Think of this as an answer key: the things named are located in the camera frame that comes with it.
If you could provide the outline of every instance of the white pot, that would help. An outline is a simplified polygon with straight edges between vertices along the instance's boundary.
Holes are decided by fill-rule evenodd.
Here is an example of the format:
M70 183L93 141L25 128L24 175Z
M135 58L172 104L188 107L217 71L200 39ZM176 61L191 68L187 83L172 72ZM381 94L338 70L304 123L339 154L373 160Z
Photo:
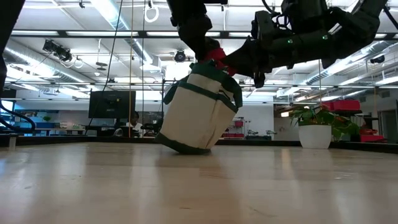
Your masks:
M307 125L298 131L300 142L306 149L328 149L331 141L331 126Z

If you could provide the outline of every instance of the red object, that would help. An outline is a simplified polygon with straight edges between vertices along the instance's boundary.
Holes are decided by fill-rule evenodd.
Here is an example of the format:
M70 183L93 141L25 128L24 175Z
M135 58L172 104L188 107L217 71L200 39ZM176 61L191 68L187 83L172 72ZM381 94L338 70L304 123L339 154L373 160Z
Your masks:
M243 127L243 121L235 121L235 127Z
M362 134L362 135L373 135L373 134L377 134L377 130L361 129L361 130L359 130L359 133Z
M214 59L217 63L216 68L223 69L227 66L225 64L223 64L222 62L220 62L220 60L225 57L226 57L226 54L224 52L224 49L217 48L217 49L214 49L214 50L208 52L203 61L208 61L208 60ZM236 74L236 70L233 68L228 67L227 71L228 71L228 75L230 75L231 77Z
M384 136L361 135L361 142L374 142L374 141L381 141L383 139Z
M358 100L339 100L333 102L334 110L359 111L361 104Z
M235 137L235 134L224 133L224 134L223 134L223 137L224 137L224 138L234 138L234 137Z

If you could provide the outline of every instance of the wooden floor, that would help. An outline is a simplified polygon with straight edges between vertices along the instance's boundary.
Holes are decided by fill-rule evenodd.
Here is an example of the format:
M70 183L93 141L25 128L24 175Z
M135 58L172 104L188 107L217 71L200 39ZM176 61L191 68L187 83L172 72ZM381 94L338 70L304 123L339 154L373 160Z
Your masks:
M1 224L398 223L398 156L153 144L0 152Z

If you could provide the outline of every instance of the canvas bag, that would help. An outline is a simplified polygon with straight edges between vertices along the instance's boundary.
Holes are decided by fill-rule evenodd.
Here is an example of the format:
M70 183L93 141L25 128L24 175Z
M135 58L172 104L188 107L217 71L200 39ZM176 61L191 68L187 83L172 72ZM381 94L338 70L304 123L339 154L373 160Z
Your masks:
M214 61L191 68L191 74L165 95L169 109L155 140L180 153L203 154L217 143L242 107L242 89Z

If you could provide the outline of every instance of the black monitor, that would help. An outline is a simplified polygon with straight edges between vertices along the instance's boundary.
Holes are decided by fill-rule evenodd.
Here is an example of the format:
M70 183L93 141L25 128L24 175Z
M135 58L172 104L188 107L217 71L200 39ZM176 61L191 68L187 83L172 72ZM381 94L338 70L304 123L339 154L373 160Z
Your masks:
M129 91L94 91L90 96L89 118L116 118L129 117ZM131 111L136 110L136 92L131 92Z

